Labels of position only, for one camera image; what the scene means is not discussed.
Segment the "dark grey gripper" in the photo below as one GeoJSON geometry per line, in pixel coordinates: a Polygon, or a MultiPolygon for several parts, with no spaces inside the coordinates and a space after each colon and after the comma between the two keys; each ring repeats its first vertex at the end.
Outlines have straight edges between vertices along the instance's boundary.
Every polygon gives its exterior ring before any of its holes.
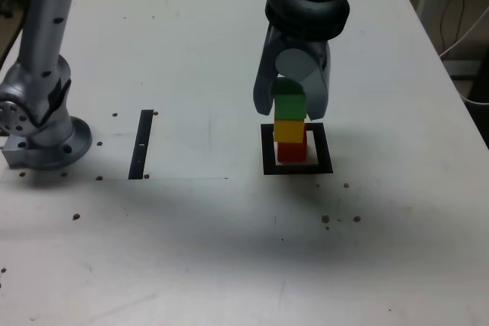
{"type": "Polygon", "coordinates": [[[330,48],[328,41],[307,41],[276,33],[269,24],[257,77],[253,102],[258,114],[269,115],[271,87],[282,76],[298,83],[306,96],[306,113],[311,121],[325,116],[329,103],[330,48]]]}

